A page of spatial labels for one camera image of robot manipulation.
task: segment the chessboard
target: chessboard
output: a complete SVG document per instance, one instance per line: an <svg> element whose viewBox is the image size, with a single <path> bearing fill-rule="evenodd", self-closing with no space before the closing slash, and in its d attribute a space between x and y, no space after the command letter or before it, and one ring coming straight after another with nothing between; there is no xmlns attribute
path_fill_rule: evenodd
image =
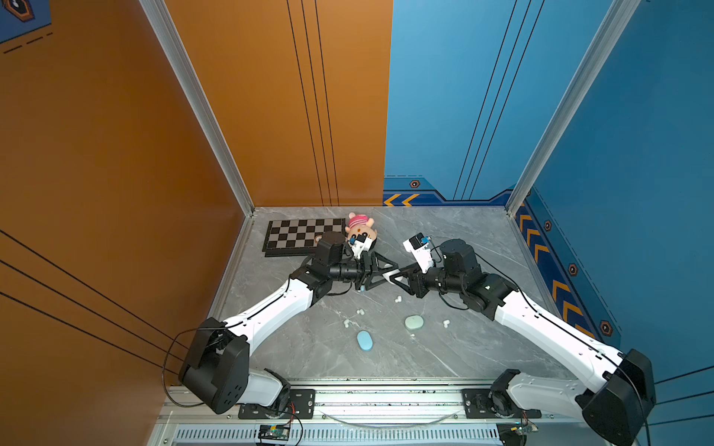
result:
<svg viewBox="0 0 714 446"><path fill-rule="evenodd" d="M266 257L314 254L317 237L328 230L345 235L345 226L344 218L273 220L268 222L263 252Z"/></svg>

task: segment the orange wall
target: orange wall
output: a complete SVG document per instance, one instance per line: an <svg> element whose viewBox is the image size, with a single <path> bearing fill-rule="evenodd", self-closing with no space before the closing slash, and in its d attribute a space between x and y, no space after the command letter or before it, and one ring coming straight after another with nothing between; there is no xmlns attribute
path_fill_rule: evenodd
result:
<svg viewBox="0 0 714 446"><path fill-rule="evenodd" d="M55 1L51 13L52 25L0 44L0 229L165 333L197 326L240 208L139 3ZM0 260L168 347L2 234ZM5 265L0 291L149 361L164 358ZM148 439L164 401L155 365L1 295L0 354L2 443Z"/></svg>
<svg viewBox="0 0 714 446"><path fill-rule="evenodd" d="M257 206L381 203L391 1L167 4Z"/></svg>

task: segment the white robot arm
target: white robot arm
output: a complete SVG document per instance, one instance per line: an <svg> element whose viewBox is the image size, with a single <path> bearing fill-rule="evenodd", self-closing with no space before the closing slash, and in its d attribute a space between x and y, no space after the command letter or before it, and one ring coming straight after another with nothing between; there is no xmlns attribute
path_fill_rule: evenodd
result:
<svg viewBox="0 0 714 446"><path fill-rule="evenodd" d="M404 242L417 263L399 269L377 253L358 258L341 234L325 233L311 262L290 274L275 293L222 323L206 320L193 339L179 379L216 413L236 403L258 404L280 413L288 404L289 384L270 370L249 369L250 355L288 319L329 295L333 281L354 282L356 289L389 281L417 298L430 290L459 294L471 310L525 336L576 376L562 380L506 370L489 395L489 409L499 416L545 410L586 421L614 445L633 443L656 402L646 356L637 350L624 355L590 338L539 306L507 278L483 273L473 248L463 240L442 243L443 266L435 267L429 243L421 234Z"/></svg>

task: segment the blue oval object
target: blue oval object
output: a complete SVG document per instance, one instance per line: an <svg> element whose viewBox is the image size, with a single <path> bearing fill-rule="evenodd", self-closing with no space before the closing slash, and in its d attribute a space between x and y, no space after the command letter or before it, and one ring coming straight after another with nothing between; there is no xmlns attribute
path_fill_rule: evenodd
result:
<svg viewBox="0 0 714 446"><path fill-rule="evenodd" d="M366 352L372 350L372 337L364 330L357 333L357 343L359 344L359 348Z"/></svg>

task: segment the mounting plate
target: mounting plate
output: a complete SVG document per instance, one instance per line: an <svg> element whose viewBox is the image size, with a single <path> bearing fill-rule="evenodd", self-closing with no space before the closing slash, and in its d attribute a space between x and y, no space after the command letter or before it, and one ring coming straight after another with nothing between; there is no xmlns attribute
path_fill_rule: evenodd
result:
<svg viewBox="0 0 714 446"><path fill-rule="evenodd" d="M463 409L466 411L468 419L489 419L501 418L491 410L491 402L488 399L489 389L462 389ZM542 414L538 409L524 411L528 418L540 418Z"/></svg>
<svg viewBox="0 0 714 446"><path fill-rule="evenodd" d="M295 405L295 415L301 420L312 419L315 404L314 389L290 389L290 402ZM275 417L267 407L257 404L241 404L241 410L238 412L238 418L241 420L280 420L290 416L284 413L280 417Z"/></svg>

